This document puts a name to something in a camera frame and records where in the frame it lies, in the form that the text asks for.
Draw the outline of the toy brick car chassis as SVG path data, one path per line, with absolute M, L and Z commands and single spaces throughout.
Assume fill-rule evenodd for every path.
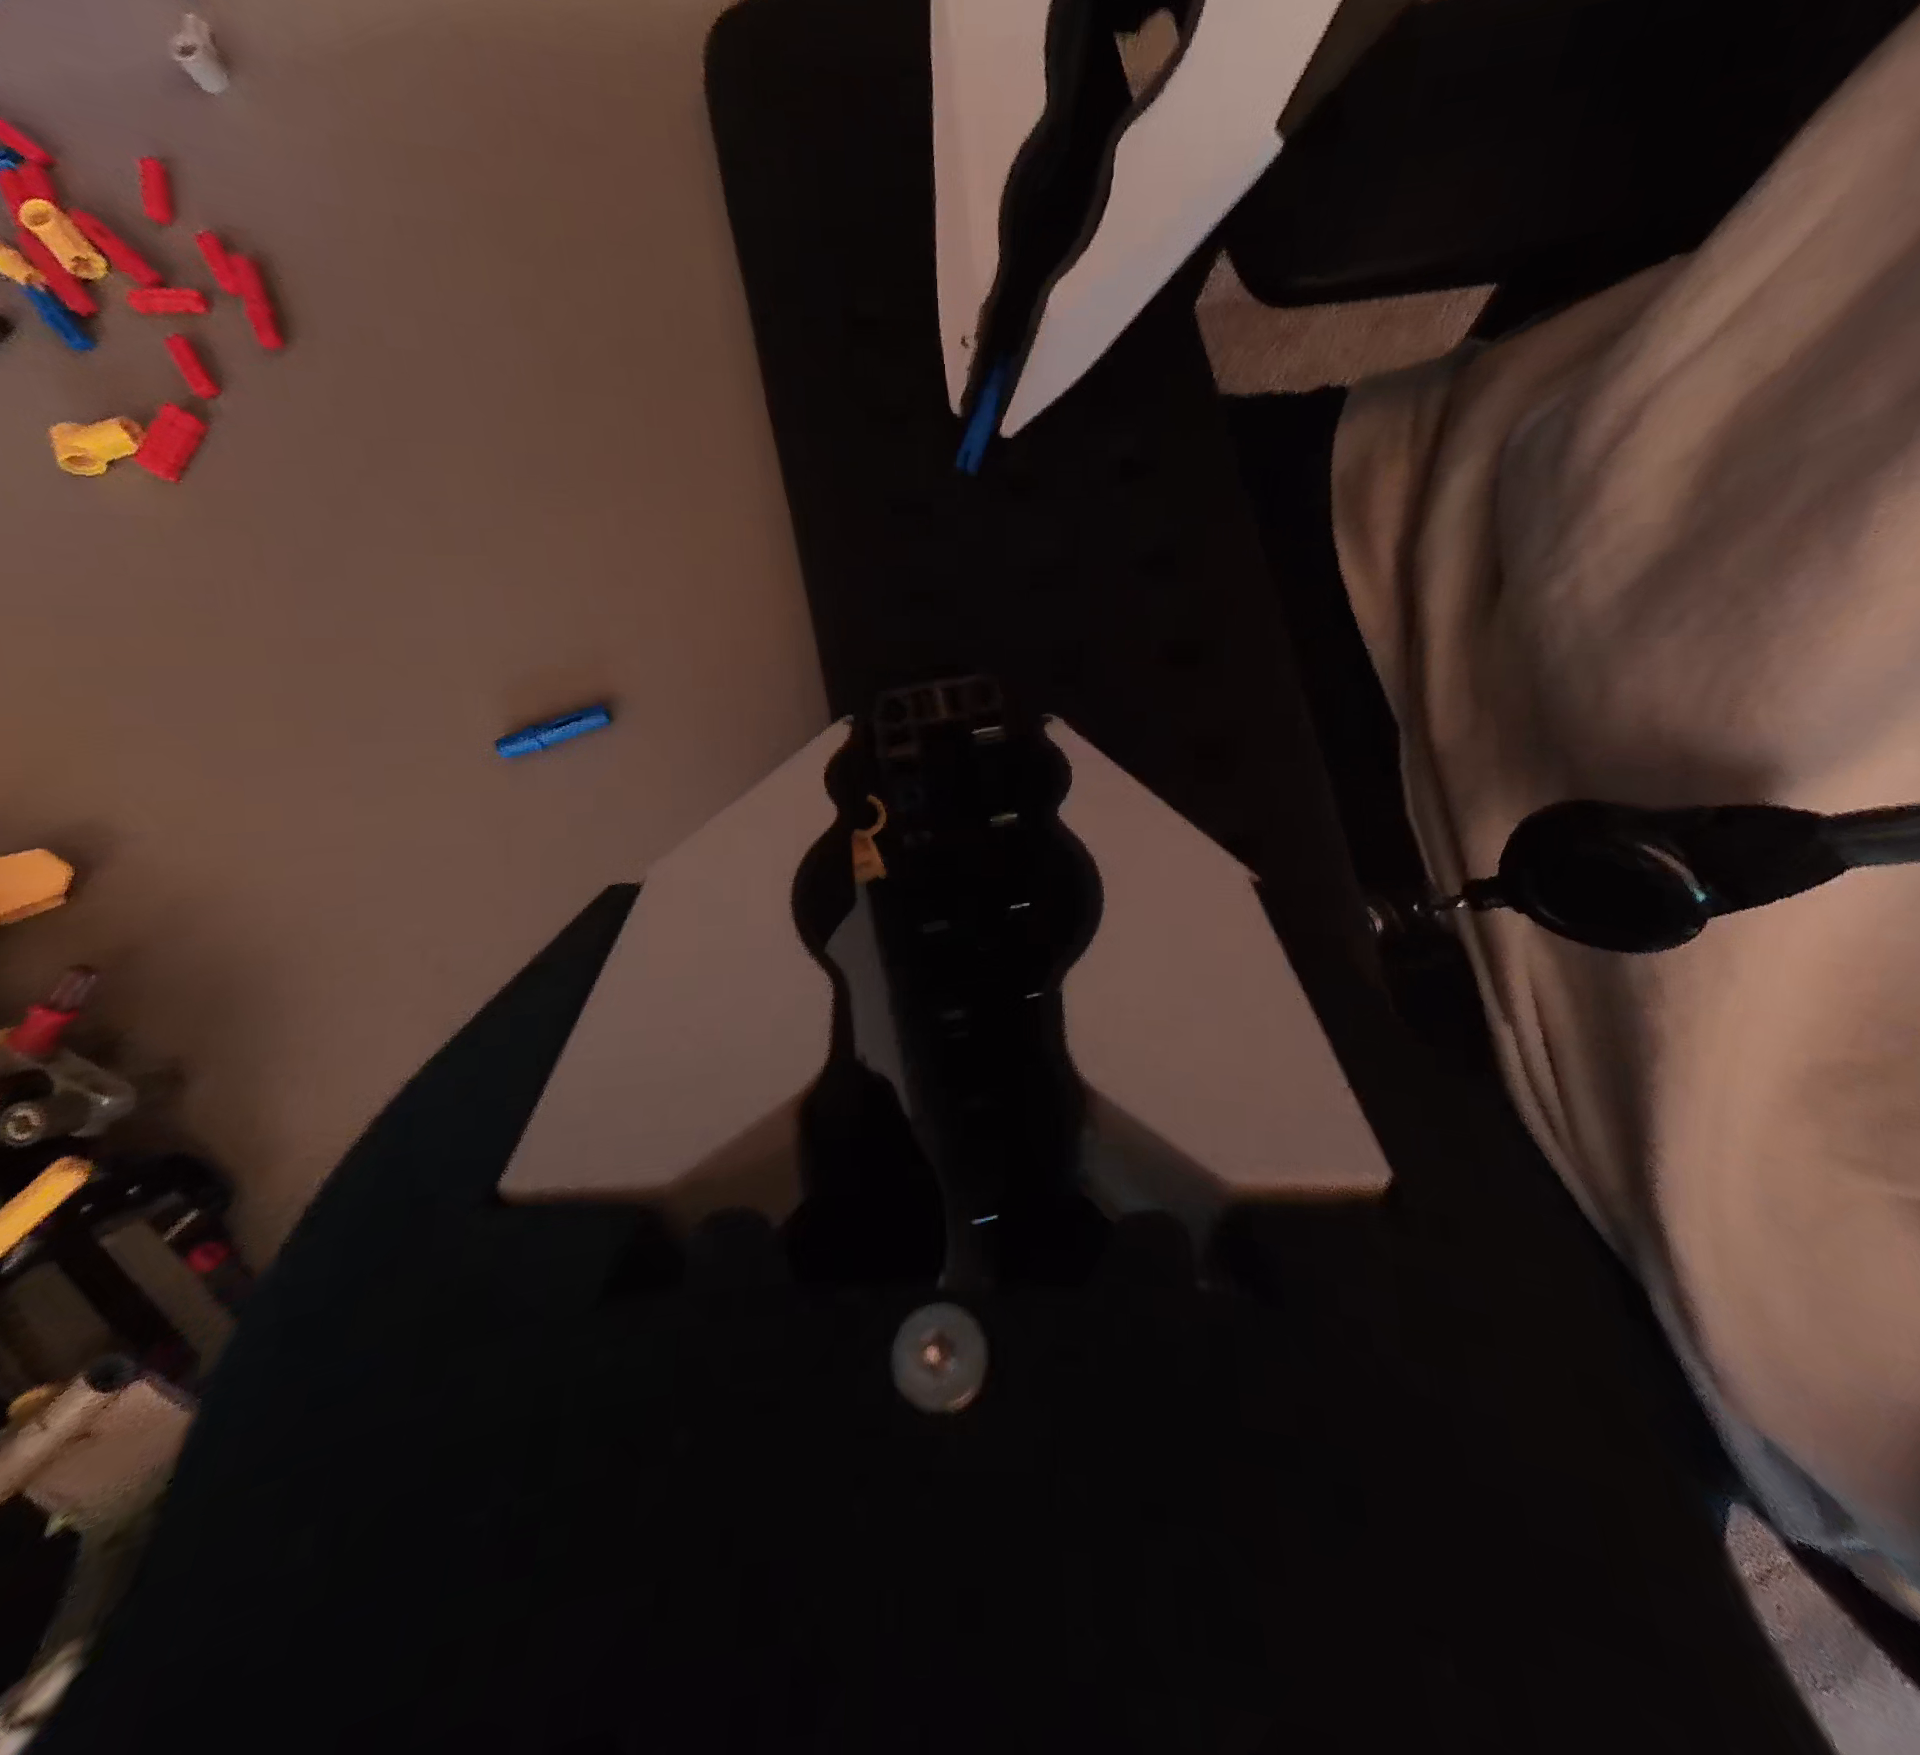
M 102 980 L 4 985 L 4 1516 L 53 1535 L 158 1500 L 253 1285 L 226 1181 L 154 1145 L 170 1079 L 93 1025 Z

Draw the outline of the black yellow toy brick subassembly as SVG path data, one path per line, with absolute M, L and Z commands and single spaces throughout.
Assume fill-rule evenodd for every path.
M 934 1177 L 943 1285 L 985 1292 L 1047 1261 L 1075 1185 L 1042 762 L 978 671 L 884 689 L 855 738 L 854 900 L 830 957 L 854 1050 Z

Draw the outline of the scatter of coloured connector pins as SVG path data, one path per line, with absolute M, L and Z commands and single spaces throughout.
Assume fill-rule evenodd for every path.
M 126 311 L 159 323 L 162 344 L 180 379 L 182 399 L 159 404 L 147 420 L 111 416 L 53 423 L 50 449 L 60 473 L 104 478 L 120 466 L 177 484 L 210 434 L 213 405 L 225 382 L 191 323 L 213 315 L 218 299 L 232 303 L 259 349 L 287 347 L 287 325 L 273 282 L 257 254 L 213 227 L 191 231 L 206 286 L 193 286 L 155 262 L 109 219 L 63 192 L 55 154 L 13 121 L 2 124 L 2 273 L 34 316 L 73 352 L 98 349 L 98 325 L 114 285 Z

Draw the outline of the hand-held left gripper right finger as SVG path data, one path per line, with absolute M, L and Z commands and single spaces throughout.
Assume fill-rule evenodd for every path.
M 1060 717 L 1098 919 L 1064 983 L 1098 1198 L 1380 1198 L 1392 1167 L 1259 878 Z

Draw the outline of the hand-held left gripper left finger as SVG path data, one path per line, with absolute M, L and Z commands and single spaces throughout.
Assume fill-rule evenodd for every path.
M 833 980 L 793 891 L 837 808 L 837 720 L 647 872 L 501 1183 L 502 1201 L 794 1209 Z

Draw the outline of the blue connector pin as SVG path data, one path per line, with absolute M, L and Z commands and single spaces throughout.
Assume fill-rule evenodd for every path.
M 1011 357 L 1001 355 L 995 360 L 970 398 L 955 454 L 955 467 L 960 474 L 972 477 L 981 473 L 982 461 L 987 459 L 987 454 L 996 438 L 1011 369 Z
M 605 701 L 580 707 L 498 736 L 493 742 L 493 754 L 501 761 L 532 759 L 589 734 L 601 734 L 612 729 L 612 720 L 613 714 Z

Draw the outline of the white printed shirt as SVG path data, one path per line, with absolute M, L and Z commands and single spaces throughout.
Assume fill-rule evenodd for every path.
M 1693 252 L 1363 384 L 1341 578 L 1442 891 L 1566 799 L 1917 800 L 1919 22 Z M 1464 944 L 1518 1112 L 1775 1528 L 1917 1617 L 1917 868 Z

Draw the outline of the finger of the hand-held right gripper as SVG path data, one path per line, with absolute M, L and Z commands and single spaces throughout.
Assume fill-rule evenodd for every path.
M 1091 230 L 1132 92 L 1112 0 L 929 0 L 936 303 L 965 418 L 1001 355 L 1020 373 L 1047 289 Z
M 1006 375 L 1005 438 L 1091 369 L 1284 148 L 1281 117 L 1345 0 L 1199 0 L 1179 52 L 1101 159 L 1091 230 Z

